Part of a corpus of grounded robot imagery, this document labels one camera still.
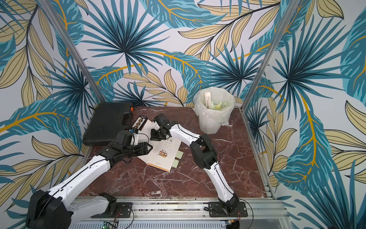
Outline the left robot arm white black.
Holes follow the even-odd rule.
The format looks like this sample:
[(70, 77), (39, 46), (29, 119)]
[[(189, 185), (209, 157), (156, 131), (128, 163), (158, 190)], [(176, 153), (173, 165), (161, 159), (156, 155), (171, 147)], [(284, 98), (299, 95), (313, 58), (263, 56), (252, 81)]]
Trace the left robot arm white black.
[(119, 162), (150, 153), (149, 140), (139, 140), (130, 131), (120, 131), (85, 166), (48, 191), (38, 190), (30, 198), (25, 225), (29, 229), (67, 229), (93, 216), (114, 217), (120, 213), (115, 197), (102, 193), (92, 200), (72, 202), (100, 175)]

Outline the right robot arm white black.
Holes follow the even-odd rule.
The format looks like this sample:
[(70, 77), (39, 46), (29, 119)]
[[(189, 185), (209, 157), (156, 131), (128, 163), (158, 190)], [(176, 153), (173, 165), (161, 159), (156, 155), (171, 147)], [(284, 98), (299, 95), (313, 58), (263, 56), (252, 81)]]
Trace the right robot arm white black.
[(151, 140), (161, 141), (176, 138), (189, 146), (196, 165), (203, 169), (213, 183), (221, 209), (219, 213), (230, 216), (239, 205), (239, 198), (229, 187), (219, 166), (218, 150), (207, 134), (198, 135), (175, 121), (168, 120), (164, 114), (154, 118)]

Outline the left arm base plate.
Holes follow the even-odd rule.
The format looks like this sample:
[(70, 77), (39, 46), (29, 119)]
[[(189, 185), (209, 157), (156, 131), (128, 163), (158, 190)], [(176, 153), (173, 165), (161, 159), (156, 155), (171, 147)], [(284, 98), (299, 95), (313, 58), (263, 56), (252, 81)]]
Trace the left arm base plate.
[(107, 210), (102, 214), (91, 216), (92, 219), (127, 219), (130, 218), (132, 212), (132, 202), (116, 202), (107, 207)]

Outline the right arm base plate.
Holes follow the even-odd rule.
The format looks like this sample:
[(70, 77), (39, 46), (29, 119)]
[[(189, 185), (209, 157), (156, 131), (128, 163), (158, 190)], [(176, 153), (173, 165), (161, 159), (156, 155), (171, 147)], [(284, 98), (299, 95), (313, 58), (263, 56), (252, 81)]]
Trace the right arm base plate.
[(209, 202), (204, 210), (209, 212), (211, 218), (239, 218), (248, 217), (247, 208), (244, 202), (239, 202), (235, 209), (230, 210), (221, 202)]

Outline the orange children's book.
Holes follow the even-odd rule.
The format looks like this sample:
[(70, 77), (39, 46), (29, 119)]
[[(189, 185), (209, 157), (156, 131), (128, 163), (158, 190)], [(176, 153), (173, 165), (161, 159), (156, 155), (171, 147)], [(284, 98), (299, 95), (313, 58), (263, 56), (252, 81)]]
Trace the orange children's book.
[(181, 141), (173, 137), (162, 141), (151, 141), (151, 129), (154, 129), (153, 123), (147, 120), (143, 129), (135, 136), (138, 143), (148, 142), (153, 146), (153, 150), (149, 154), (139, 156), (139, 158), (149, 166), (170, 172)]

